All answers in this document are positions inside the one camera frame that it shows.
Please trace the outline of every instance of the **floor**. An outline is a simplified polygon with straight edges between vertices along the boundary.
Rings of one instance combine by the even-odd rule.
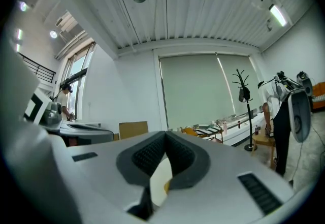
[[[312,126],[320,136],[312,128],[307,140],[300,144],[292,135],[289,140],[289,151],[286,164],[286,172],[284,179],[290,181],[294,175],[294,191],[298,192],[305,185],[316,181],[320,171],[325,165],[325,146],[321,143],[320,138],[325,144],[325,111],[315,112],[311,116]],[[249,143],[249,140],[237,146],[238,149],[244,150],[244,146]],[[271,149],[266,146],[259,145],[255,151],[256,157],[262,164],[270,165]]]

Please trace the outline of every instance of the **ceiling light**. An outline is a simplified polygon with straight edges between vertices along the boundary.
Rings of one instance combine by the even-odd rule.
[[[282,15],[280,9],[275,6],[275,5],[271,5],[269,10],[271,11],[271,13],[275,16],[275,18],[280,22],[280,24],[282,26],[285,26],[286,25],[286,20],[284,18],[284,16]]]
[[[25,2],[20,2],[20,10],[23,12],[27,10],[27,4]]]
[[[22,38],[22,30],[21,29],[18,29],[18,35],[17,35],[17,38],[21,40]]]
[[[55,39],[57,37],[56,31],[51,31],[50,36]]]

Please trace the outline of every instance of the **window frame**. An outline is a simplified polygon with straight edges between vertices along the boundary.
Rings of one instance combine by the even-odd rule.
[[[76,100],[75,100],[75,113],[74,113],[75,116],[76,116],[76,119],[78,119],[78,116],[77,116],[78,115],[78,100],[79,100],[78,98],[79,98],[79,89],[80,89],[80,85],[81,85],[81,80],[87,74],[88,68],[85,68],[85,65],[86,65],[86,62],[88,61],[90,53],[92,53],[94,51],[95,45],[96,45],[96,43],[93,42],[93,43],[87,45],[86,47],[82,48],[80,51],[76,52],[71,58],[68,59],[68,61],[66,63],[66,67],[64,68],[64,71],[63,71],[63,76],[62,76],[61,83],[60,83],[60,89],[65,84],[72,84],[72,83],[78,81],[77,92],[76,92]],[[85,55],[85,59],[84,59],[83,64],[82,64],[81,71],[71,75],[68,78],[65,78],[67,75],[70,74],[71,68],[73,66],[73,63],[76,60],[76,57],[80,53],[84,52],[86,49],[88,49],[88,50],[87,50],[87,53]]]

